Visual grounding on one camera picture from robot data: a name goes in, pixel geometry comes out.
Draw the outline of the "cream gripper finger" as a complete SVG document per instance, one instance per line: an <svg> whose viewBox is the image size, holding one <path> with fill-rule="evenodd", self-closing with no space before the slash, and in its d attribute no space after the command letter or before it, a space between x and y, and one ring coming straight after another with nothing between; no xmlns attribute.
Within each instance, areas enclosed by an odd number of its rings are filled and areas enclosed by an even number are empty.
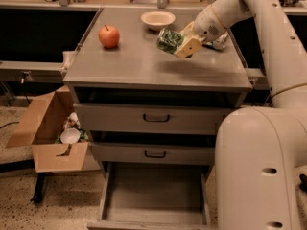
<svg viewBox="0 0 307 230"><path fill-rule="evenodd" d="M184 36L191 36L194 34L193 27L194 22L190 22L180 33Z"/></svg>
<svg viewBox="0 0 307 230"><path fill-rule="evenodd" d="M177 58L188 58L202 47L202 40L197 36L186 36L177 47L174 55Z"/></svg>

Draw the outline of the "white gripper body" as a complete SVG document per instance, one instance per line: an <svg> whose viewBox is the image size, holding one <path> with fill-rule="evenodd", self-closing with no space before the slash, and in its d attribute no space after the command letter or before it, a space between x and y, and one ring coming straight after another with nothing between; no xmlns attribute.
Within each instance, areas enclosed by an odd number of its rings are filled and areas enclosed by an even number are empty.
<svg viewBox="0 0 307 230"><path fill-rule="evenodd" d="M204 8L194 21L193 32L204 41L215 41L225 31L226 27L216 14L213 6Z"/></svg>

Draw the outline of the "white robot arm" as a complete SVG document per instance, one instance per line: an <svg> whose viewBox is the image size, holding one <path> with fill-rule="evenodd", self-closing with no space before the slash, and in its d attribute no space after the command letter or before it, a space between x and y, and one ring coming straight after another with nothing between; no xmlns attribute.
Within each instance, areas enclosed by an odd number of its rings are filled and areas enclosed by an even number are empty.
<svg viewBox="0 0 307 230"><path fill-rule="evenodd" d="M238 109L215 146L219 230L301 230L294 169L306 162L307 53L279 0L217 0L184 29L190 41L212 26L254 19L272 106Z"/></svg>

